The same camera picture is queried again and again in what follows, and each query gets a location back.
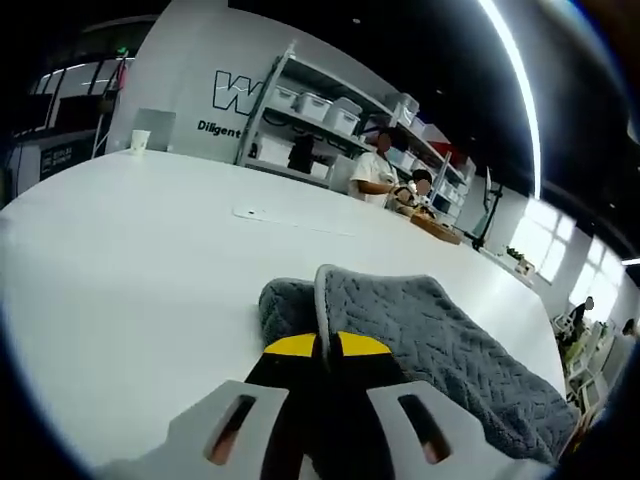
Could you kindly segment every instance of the paper cup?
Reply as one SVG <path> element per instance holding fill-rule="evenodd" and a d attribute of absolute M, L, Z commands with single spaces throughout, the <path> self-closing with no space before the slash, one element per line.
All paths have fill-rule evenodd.
<path fill-rule="evenodd" d="M 134 130 L 131 133 L 131 151 L 134 155 L 142 155 L 147 149 L 147 142 L 151 132 L 147 130 Z"/>

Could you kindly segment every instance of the gray towel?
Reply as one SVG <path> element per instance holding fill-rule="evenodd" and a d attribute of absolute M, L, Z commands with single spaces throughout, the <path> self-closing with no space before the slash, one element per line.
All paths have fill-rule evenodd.
<path fill-rule="evenodd" d="M 315 283 L 269 282 L 259 300 L 266 344 L 346 331 L 386 344 L 411 380 L 425 380 L 475 415 L 512 458 L 555 463 L 578 412 L 514 360 L 433 278 L 377 277 L 331 265 Z"/>

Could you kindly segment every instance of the metal shelf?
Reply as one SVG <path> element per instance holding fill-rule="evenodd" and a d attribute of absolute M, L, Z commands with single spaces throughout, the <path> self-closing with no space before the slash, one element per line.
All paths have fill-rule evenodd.
<path fill-rule="evenodd" d="M 447 197 L 445 194 L 440 193 L 440 192 L 436 192 L 436 195 L 439 196 L 439 197 L 444 198 L 447 202 L 449 202 L 452 205 L 455 205 L 456 207 L 460 208 L 460 203 L 459 202 L 454 202 L 451 198 Z"/>
<path fill-rule="evenodd" d="M 467 184 L 466 179 L 462 176 L 462 173 L 460 173 L 458 170 L 456 170 L 453 165 L 451 165 L 450 163 L 447 165 L 447 171 L 451 172 L 451 174 L 449 175 L 449 178 L 454 178 L 454 182 L 458 182 L 458 183 L 462 183 L 463 185 Z"/>
<path fill-rule="evenodd" d="M 368 150 L 370 152 L 373 152 L 375 150 L 373 145 L 367 145 L 366 143 L 361 142 L 355 137 L 352 137 L 350 135 L 345 135 L 344 133 L 334 130 L 333 128 L 329 127 L 328 125 L 322 122 L 319 122 L 309 117 L 305 117 L 304 115 L 300 115 L 298 112 L 294 110 L 276 108 L 276 107 L 267 105 L 265 107 L 265 112 L 271 112 L 280 117 L 285 117 L 289 121 L 292 121 L 299 126 L 305 127 L 307 130 L 311 131 L 312 133 L 318 133 L 320 135 L 323 135 L 324 137 L 327 137 L 330 140 L 339 141 L 343 144 L 351 145 L 361 150 Z"/>
<path fill-rule="evenodd" d="M 433 148 L 433 146 L 425 139 L 417 136 L 413 130 L 408 128 L 406 125 L 398 122 L 398 127 L 400 127 L 405 133 L 408 134 L 409 137 L 409 146 L 419 153 L 428 153 L 432 156 L 436 157 L 442 163 L 445 163 L 444 157 L 440 155 L 440 153 Z M 454 183 L 462 183 L 464 185 L 467 184 L 467 181 L 462 176 L 462 174 L 456 170 L 451 164 L 447 164 L 447 170 L 445 172 L 447 176 L 447 180 Z"/>
<path fill-rule="evenodd" d="M 295 56 L 287 58 L 282 75 L 317 89 L 324 96 L 330 94 L 334 98 L 346 97 L 360 105 L 366 113 L 393 116 L 393 112 L 375 98 L 336 77 L 331 72 Z"/>
<path fill-rule="evenodd" d="M 247 158 L 245 160 L 245 166 L 259 170 L 261 172 L 273 173 L 281 177 L 291 178 L 293 180 L 300 180 L 311 185 L 316 185 L 322 188 L 329 188 L 329 181 L 326 178 L 318 178 L 308 173 L 298 172 L 291 168 L 283 167 L 282 165 L 276 165 L 275 163 L 265 162 L 264 160 L 256 160 L 255 158 Z"/>
<path fill-rule="evenodd" d="M 415 132 L 406 125 L 398 122 L 397 126 L 408 134 L 407 136 L 409 138 L 409 146 L 411 148 L 418 151 L 419 153 L 429 153 L 435 156 L 442 163 L 444 163 L 444 157 L 440 155 L 440 153 L 435 148 L 433 148 L 429 142 L 416 135 Z"/>

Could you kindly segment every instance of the white wall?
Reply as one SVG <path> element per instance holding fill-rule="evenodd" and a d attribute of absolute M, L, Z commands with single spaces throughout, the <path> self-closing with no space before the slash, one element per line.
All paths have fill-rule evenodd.
<path fill-rule="evenodd" d="M 487 241 L 487 248 L 495 253 L 504 251 L 504 248 L 511 242 L 528 201 L 526 197 L 513 190 L 505 188 L 503 193 L 504 196 L 498 204 Z M 484 214 L 483 195 L 484 178 L 476 176 L 471 182 L 464 208 L 456 223 L 457 227 L 469 232 L 475 228 Z M 550 284 L 542 277 L 535 276 L 533 288 L 540 295 L 550 316 L 566 312 L 571 308 L 569 295 L 580 275 L 590 245 L 591 237 L 582 230 L 575 229 L 553 283 Z M 639 316 L 640 291 L 631 278 L 625 275 L 609 319 L 617 328 L 622 328 L 627 319 Z"/>
<path fill-rule="evenodd" d="M 108 152 L 127 148 L 135 114 L 143 107 L 176 112 L 172 151 L 233 162 L 240 139 L 198 130 L 198 122 L 242 130 L 247 121 L 242 111 L 250 111 L 259 91 L 256 88 L 247 97 L 246 89 L 265 80 L 276 57 L 293 41 L 297 56 L 367 93 L 383 97 L 394 91 L 371 70 L 330 45 L 226 4 L 221 0 L 174 0 L 159 17 L 129 71 L 112 123 Z M 235 108 L 213 107 L 214 90 L 227 97 L 230 93 L 220 85 L 214 87 L 216 72 L 229 72 L 232 79 L 245 77 L 236 84 L 240 93 L 233 92 L 239 98 Z"/>

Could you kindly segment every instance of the white storage box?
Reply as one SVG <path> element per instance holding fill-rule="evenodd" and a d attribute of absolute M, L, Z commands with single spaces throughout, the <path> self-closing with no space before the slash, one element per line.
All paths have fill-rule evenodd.
<path fill-rule="evenodd" d="M 411 128 L 411 122 L 420 110 L 420 104 L 407 93 L 392 93 L 384 99 L 384 104 L 394 113 L 398 121 Z"/>
<path fill-rule="evenodd" d="M 298 96 L 295 109 L 300 115 L 304 115 L 305 117 L 321 122 L 329 111 L 331 105 L 332 102 L 330 100 L 319 97 L 313 93 L 306 92 Z"/>
<path fill-rule="evenodd" d="M 269 105 L 278 109 L 289 110 L 293 108 L 297 98 L 298 94 L 293 90 L 276 85 L 269 99 Z"/>
<path fill-rule="evenodd" d="M 422 138 L 422 134 L 424 133 L 424 122 L 418 117 L 415 117 L 411 121 L 411 131 L 416 134 L 416 137 Z"/>
<path fill-rule="evenodd" d="M 351 136 L 356 125 L 360 121 L 360 117 L 353 113 L 333 105 L 324 116 L 323 123 L 345 135 Z"/>
<path fill-rule="evenodd" d="M 313 162 L 311 165 L 311 175 L 318 178 L 327 178 L 329 167 L 323 163 Z"/>
<path fill-rule="evenodd" d="M 416 163 L 419 163 L 419 160 L 415 157 L 415 155 L 409 152 L 402 152 L 397 156 L 391 155 L 391 158 L 393 158 L 393 160 L 390 160 L 392 165 L 400 167 L 403 170 L 407 170 L 408 172 L 412 172 L 415 169 L 414 165 L 416 165 Z"/>
<path fill-rule="evenodd" d="M 362 107 L 346 97 L 340 97 L 339 99 L 334 100 L 333 106 L 342 108 L 347 112 L 351 112 L 354 115 L 357 115 L 358 117 L 362 114 Z"/>
<path fill-rule="evenodd" d="M 286 167 L 293 143 L 271 135 L 262 135 L 258 160 Z"/>

